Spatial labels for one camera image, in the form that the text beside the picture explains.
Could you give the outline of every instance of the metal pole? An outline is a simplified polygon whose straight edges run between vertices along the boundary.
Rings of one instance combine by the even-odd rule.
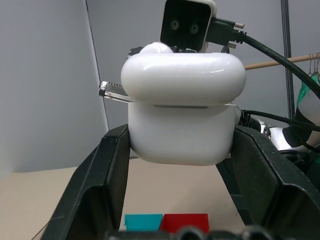
[[[281,0],[281,15],[282,15],[284,57],[287,59],[287,58],[291,58],[288,0]],[[288,116],[290,119],[294,119],[295,118],[294,83],[292,78],[292,72],[290,72],[288,69],[285,69],[285,79],[286,79],[286,95],[288,100]]]

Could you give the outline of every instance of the gray wall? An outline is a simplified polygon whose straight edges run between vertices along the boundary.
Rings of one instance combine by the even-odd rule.
[[[292,56],[303,56],[320,52],[320,1],[290,0],[289,19]],[[309,73],[310,61],[299,62],[297,65]],[[301,81],[293,76],[294,98],[297,102]]]
[[[165,0],[87,0],[97,63],[102,81],[120,83],[131,48],[160,40]],[[217,17],[246,25],[245,31],[284,54],[280,0],[216,0]],[[207,52],[220,52],[211,44]],[[270,58],[245,43],[231,53],[244,65]],[[242,109],[288,116],[285,70],[281,66],[247,71],[247,83],[235,101]],[[125,103],[105,100],[110,128],[127,123]],[[270,124],[280,125],[268,120]]]
[[[78,166],[107,131],[83,0],[3,0],[0,177]]]

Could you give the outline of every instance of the blue block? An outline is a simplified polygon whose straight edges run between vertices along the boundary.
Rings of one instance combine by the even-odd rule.
[[[127,231],[158,231],[163,214],[125,214],[124,225]]]

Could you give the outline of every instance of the table surface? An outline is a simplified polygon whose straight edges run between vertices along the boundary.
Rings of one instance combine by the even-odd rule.
[[[75,169],[0,179],[1,239],[31,240],[49,221]],[[124,214],[133,213],[208,213],[211,230],[244,228],[216,166],[130,160],[120,229],[125,229]]]

